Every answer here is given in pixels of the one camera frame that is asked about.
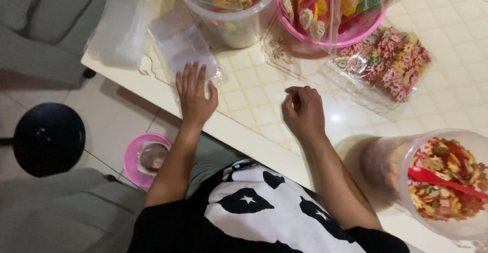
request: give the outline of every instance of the grey pants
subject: grey pants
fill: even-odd
[[[206,133],[202,133],[200,138],[198,138],[195,161],[190,173],[190,187],[186,193],[186,198],[189,198],[202,182],[219,170],[246,158],[248,157],[243,153],[210,137]]]

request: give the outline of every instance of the white tile floor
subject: white tile floor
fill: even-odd
[[[127,144],[145,132],[174,141],[181,121],[99,74],[72,87],[0,70],[0,137],[11,137],[21,116],[44,102],[66,104],[84,122],[85,151],[76,168],[95,168],[128,184],[122,162]],[[12,149],[0,147],[0,181],[27,176]]]

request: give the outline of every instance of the hand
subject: hand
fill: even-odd
[[[203,129],[205,122],[219,104],[217,88],[212,81],[208,82],[210,89],[210,99],[207,100],[204,94],[206,65],[202,65],[198,78],[195,81],[198,69],[198,62],[193,65],[187,62],[183,74],[176,72],[176,89],[180,95],[181,112],[183,123],[192,128]]]
[[[288,95],[282,105],[283,119],[302,146],[305,148],[326,139],[324,108],[317,90],[306,86],[284,91]]]

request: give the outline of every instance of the black stool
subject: black stool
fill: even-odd
[[[0,138],[0,146],[12,145],[22,169],[35,177],[69,171],[82,156],[85,127],[69,106],[43,103],[25,113],[13,138]]]

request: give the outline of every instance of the clear plastic bucket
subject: clear plastic bucket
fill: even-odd
[[[274,0],[261,0],[249,9],[234,13],[212,12],[192,0],[183,1],[224,44],[237,49],[259,41],[275,13]]]
[[[453,218],[447,221],[423,218],[413,204],[408,169],[414,157],[417,157],[417,150],[435,137],[458,141],[471,152],[477,163],[488,166],[488,138],[467,130],[436,130],[413,136],[382,137],[370,142],[364,148],[360,161],[364,178],[376,191],[401,204],[431,231],[454,240],[485,239],[488,236],[486,203],[484,210],[479,210],[474,217],[459,221]]]

